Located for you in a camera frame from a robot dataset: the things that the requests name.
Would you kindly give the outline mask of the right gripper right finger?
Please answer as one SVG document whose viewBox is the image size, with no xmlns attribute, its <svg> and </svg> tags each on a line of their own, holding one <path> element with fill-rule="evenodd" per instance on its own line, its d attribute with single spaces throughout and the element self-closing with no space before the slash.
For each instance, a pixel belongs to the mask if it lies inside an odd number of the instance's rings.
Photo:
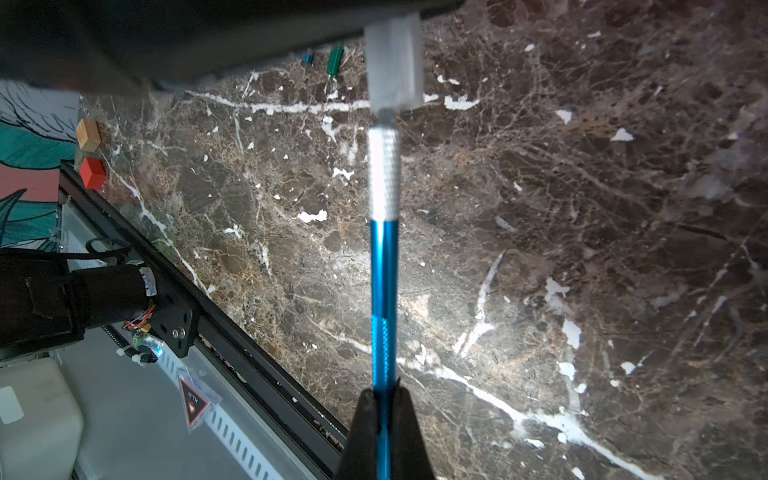
<svg viewBox="0 0 768 480">
<path fill-rule="evenodd" d="M 410 392 L 400 385 L 392 400 L 391 443 L 392 479 L 435 479 Z"/>
</svg>

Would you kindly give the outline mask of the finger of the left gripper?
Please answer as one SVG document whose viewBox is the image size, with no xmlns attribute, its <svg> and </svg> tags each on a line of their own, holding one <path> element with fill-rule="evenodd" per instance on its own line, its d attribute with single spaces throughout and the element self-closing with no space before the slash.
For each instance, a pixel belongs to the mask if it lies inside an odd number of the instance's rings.
<svg viewBox="0 0 768 480">
<path fill-rule="evenodd" d="M 1 77 L 81 93 L 170 90 L 458 1 L 4 1 Z"/>
</svg>

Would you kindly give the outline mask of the green carving knife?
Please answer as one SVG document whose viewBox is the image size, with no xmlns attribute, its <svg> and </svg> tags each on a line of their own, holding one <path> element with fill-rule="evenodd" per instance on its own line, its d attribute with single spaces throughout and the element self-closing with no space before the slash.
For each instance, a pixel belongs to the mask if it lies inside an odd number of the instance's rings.
<svg viewBox="0 0 768 480">
<path fill-rule="evenodd" d="M 337 43 L 331 48 L 326 68 L 326 72 L 330 78 L 338 77 L 343 61 L 344 50 L 343 43 Z"/>
</svg>

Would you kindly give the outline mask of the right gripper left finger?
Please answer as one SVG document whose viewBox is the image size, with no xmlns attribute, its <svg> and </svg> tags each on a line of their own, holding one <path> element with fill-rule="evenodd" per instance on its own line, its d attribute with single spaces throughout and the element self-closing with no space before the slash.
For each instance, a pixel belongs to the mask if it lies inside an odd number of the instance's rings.
<svg viewBox="0 0 768 480">
<path fill-rule="evenodd" d="M 372 480 L 377 478 L 378 404 L 372 389 L 358 397 L 336 480 Z"/>
</svg>

